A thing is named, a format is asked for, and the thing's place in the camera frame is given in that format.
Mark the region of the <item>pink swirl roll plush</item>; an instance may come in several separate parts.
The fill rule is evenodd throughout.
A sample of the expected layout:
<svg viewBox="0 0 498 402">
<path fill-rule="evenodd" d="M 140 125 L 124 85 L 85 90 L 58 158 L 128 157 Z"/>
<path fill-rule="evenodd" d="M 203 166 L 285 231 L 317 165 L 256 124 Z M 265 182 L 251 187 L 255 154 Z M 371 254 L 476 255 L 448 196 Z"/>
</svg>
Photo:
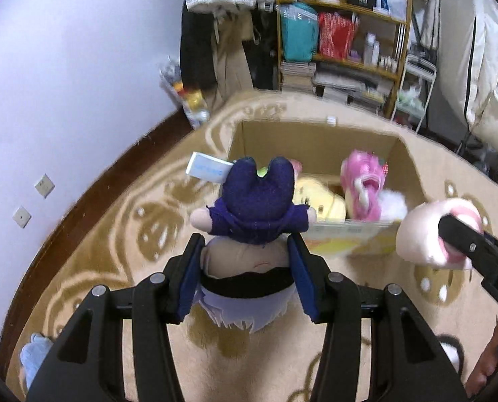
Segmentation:
<svg viewBox="0 0 498 402">
<path fill-rule="evenodd" d="M 396 234 L 397 255 L 416 265 L 471 270 L 471 260 L 440 237 L 439 222 L 446 215 L 456 217 L 476 232 L 484 231 L 480 212 L 471 201 L 450 198 L 426 202 L 414 208 L 402 220 Z"/>
</svg>

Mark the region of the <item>navy-clothed white-haired doll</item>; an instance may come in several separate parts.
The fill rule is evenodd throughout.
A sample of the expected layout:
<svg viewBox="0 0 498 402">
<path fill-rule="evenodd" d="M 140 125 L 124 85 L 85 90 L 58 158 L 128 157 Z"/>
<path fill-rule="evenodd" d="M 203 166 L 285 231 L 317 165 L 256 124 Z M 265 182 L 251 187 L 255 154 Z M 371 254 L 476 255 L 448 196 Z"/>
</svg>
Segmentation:
<svg viewBox="0 0 498 402">
<path fill-rule="evenodd" d="M 190 215 L 211 235 L 200 257 L 197 302 L 218 327 L 255 332 L 285 314 L 295 294 L 287 237 L 316 221 L 309 205 L 294 202 L 296 172 L 284 157 L 264 174 L 252 157 L 223 175 L 220 196 Z"/>
</svg>

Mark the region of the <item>pink strawberry bear plush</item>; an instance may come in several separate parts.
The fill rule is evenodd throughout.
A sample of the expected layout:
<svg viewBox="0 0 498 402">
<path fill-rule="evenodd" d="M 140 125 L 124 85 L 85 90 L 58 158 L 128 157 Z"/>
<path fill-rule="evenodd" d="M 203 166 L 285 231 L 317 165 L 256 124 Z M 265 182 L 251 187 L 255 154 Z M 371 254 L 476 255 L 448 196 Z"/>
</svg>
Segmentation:
<svg viewBox="0 0 498 402">
<path fill-rule="evenodd" d="M 343 160 L 340 181 L 351 220 L 375 222 L 381 219 L 379 194 L 386 174 L 380 159 L 370 152 L 354 150 Z"/>
</svg>

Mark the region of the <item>beige patterned rug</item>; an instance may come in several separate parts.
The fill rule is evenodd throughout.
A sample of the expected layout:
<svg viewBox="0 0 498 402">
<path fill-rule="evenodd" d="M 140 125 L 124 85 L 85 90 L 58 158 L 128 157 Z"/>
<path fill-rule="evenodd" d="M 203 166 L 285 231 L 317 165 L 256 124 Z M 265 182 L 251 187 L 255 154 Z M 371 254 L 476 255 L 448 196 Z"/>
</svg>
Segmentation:
<svg viewBox="0 0 498 402">
<path fill-rule="evenodd" d="M 498 185 L 306 94 L 231 100 L 56 276 L 30 401 L 465 401 L 437 333 L 498 315 Z"/>
</svg>

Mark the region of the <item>yellow plush toy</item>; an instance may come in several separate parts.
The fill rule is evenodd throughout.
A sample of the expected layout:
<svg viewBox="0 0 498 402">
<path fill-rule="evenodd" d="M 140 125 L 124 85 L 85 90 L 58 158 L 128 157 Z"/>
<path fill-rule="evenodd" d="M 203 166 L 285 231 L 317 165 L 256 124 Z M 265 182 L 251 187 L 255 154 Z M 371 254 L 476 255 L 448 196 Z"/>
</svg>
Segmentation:
<svg viewBox="0 0 498 402">
<path fill-rule="evenodd" d="M 312 207 L 319 222 L 343 222 L 346 219 L 345 199 L 311 177 L 296 180 L 293 202 Z"/>
</svg>

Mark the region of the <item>white fluffy plush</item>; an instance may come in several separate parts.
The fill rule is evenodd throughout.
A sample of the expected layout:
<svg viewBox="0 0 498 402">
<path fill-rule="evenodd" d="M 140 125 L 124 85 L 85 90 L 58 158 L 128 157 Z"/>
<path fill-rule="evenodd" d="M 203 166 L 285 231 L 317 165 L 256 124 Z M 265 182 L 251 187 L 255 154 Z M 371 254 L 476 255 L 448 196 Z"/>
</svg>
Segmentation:
<svg viewBox="0 0 498 402">
<path fill-rule="evenodd" d="M 408 214 L 405 197 L 401 192 L 383 189 L 378 195 L 378 202 L 381 208 L 380 221 L 401 221 Z"/>
</svg>

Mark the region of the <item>cardboard box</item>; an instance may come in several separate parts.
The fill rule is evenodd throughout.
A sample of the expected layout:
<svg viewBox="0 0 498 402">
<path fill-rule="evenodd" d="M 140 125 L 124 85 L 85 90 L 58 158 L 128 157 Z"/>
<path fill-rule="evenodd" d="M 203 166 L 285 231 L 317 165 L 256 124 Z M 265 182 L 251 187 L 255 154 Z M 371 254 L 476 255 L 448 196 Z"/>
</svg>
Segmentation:
<svg viewBox="0 0 498 402">
<path fill-rule="evenodd" d="M 405 140 L 352 126 L 273 121 L 242 121 L 235 127 L 228 159 L 252 157 L 259 167 L 274 157 L 299 161 L 304 175 L 340 188 L 342 161 L 353 151 L 368 151 L 389 165 L 384 189 L 401 192 L 411 210 L 426 201 Z M 387 255 L 395 249 L 397 222 L 324 221 L 303 234 L 310 251 L 326 257 Z"/>
</svg>

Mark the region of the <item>clear bag of toys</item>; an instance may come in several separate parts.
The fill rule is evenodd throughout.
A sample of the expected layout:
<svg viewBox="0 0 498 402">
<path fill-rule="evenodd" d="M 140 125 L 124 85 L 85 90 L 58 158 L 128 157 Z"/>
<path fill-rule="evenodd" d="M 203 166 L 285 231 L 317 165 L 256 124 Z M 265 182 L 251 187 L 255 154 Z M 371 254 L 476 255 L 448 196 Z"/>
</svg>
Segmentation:
<svg viewBox="0 0 498 402">
<path fill-rule="evenodd" d="M 198 89 L 186 88 L 179 61 L 166 57 L 159 66 L 160 85 L 181 106 L 190 126 L 195 130 L 210 119 L 208 105 Z"/>
</svg>

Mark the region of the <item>white small cart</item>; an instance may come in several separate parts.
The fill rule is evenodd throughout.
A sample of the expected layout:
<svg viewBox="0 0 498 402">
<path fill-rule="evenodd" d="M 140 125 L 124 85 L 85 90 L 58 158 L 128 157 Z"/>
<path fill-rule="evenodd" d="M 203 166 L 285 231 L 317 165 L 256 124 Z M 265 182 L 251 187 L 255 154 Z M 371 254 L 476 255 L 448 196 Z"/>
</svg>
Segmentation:
<svg viewBox="0 0 498 402">
<path fill-rule="evenodd" d="M 419 55 L 406 55 L 391 114 L 393 122 L 419 133 L 428 113 L 436 76 L 433 63 Z"/>
</svg>

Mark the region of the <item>stack of books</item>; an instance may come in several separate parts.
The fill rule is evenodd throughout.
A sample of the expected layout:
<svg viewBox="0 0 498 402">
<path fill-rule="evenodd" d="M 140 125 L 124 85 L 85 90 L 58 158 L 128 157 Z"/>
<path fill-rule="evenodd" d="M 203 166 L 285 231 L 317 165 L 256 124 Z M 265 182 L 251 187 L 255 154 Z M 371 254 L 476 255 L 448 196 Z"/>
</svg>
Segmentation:
<svg viewBox="0 0 498 402">
<path fill-rule="evenodd" d="M 389 77 L 325 62 L 282 62 L 280 72 L 283 92 L 312 94 L 373 114 L 384 112 L 394 85 Z"/>
</svg>

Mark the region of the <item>cream quilted chair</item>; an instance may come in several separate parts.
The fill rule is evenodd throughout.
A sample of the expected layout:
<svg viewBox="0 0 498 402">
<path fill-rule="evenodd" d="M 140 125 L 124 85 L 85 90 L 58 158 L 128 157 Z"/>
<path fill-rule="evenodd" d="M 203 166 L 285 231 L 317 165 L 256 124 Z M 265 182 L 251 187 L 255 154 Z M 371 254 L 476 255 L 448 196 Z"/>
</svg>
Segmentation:
<svg viewBox="0 0 498 402">
<path fill-rule="evenodd" d="M 421 43 L 437 58 L 433 131 L 498 151 L 498 2 L 426 0 L 423 11 Z"/>
</svg>

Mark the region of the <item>wooden bookshelf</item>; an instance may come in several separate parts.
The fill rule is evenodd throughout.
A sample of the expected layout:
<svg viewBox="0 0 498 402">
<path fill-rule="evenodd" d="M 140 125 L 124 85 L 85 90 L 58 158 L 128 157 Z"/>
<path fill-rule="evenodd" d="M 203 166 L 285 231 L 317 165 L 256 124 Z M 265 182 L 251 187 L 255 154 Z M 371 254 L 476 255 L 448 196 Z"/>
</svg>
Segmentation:
<svg viewBox="0 0 498 402">
<path fill-rule="evenodd" d="M 278 86 L 389 116 L 413 0 L 276 0 Z"/>
</svg>

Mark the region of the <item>red patterned bag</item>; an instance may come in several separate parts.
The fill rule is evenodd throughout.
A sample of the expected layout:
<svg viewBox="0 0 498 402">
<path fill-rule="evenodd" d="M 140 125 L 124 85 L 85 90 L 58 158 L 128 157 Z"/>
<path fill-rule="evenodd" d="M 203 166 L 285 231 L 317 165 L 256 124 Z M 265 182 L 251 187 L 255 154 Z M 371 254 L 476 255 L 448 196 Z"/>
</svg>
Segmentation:
<svg viewBox="0 0 498 402">
<path fill-rule="evenodd" d="M 338 13 L 320 13 L 318 24 L 319 53 L 335 60 L 346 60 L 357 33 L 358 21 Z"/>
</svg>

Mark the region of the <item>teal bag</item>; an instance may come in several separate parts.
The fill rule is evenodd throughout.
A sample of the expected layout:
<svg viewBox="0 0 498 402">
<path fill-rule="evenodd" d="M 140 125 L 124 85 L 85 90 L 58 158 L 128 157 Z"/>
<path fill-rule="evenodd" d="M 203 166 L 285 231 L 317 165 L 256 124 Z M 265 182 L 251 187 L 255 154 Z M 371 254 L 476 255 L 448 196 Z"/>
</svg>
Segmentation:
<svg viewBox="0 0 498 402">
<path fill-rule="evenodd" d="M 319 37 L 317 12 L 309 5 L 278 5 L 283 55 L 287 62 L 310 62 Z"/>
</svg>

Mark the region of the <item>beige hanging coat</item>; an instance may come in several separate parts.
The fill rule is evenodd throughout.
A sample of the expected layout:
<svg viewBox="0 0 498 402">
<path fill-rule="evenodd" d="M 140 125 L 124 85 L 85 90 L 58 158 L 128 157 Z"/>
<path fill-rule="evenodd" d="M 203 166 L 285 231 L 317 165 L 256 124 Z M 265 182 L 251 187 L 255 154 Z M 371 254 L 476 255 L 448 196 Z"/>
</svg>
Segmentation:
<svg viewBox="0 0 498 402">
<path fill-rule="evenodd" d="M 254 40 L 252 14 L 242 12 L 216 20 L 212 37 L 216 87 L 211 96 L 214 109 L 237 92 L 252 90 L 253 80 L 244 52 L 244 42 Z"/>
</svg>

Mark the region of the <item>wall socket upper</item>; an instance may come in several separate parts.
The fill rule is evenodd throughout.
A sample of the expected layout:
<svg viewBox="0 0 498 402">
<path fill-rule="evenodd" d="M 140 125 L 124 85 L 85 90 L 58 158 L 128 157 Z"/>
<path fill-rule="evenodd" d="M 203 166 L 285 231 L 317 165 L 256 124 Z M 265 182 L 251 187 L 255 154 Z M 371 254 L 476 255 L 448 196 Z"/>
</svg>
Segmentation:
<svg viewBox="0 0 498 402">
<path fill-rule="evenodd" d="M 35 189 L 44 199 L 46 199 L 55 189 L 55 184 L 47 174 L 44 174 L 35 184 Z"/>
</svg>

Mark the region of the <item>wall socket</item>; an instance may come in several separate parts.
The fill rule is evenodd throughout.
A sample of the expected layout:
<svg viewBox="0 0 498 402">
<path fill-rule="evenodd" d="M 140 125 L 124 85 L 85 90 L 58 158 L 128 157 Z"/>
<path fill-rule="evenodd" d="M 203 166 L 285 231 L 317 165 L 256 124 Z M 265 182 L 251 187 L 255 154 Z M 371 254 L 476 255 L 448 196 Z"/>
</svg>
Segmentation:
<svg viewBox="0 0 498 402">
<path fill-rule="evenodd" d="M 35 184 L 35 189 L 44 199 L 46 199 L 55 189 L 55 184 L 47 174 L 44 174 Z"/>
<path fill-rule="evenodd" d="M 13 221 L 21 228 L 24 229 L 29 221 L 32 219 L 32 215 L 23 206 L 19 206 L 13 214 Z"/>
</svg>

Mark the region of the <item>wall socket lower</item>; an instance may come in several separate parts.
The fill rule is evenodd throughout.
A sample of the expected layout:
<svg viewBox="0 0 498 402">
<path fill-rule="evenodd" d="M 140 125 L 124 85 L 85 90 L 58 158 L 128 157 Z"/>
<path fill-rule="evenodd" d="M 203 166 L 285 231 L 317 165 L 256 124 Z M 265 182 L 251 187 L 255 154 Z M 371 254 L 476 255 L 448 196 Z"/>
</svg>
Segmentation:
<svg viewBox="0 0 498 402">
<path fill-rule="evenodd" d="M 24 229 L 29 221 L 32 219 L 32 215 L 23 206 L 19 206 L 13 214 L 13 221 L 21 228 Z"/>
</svg>

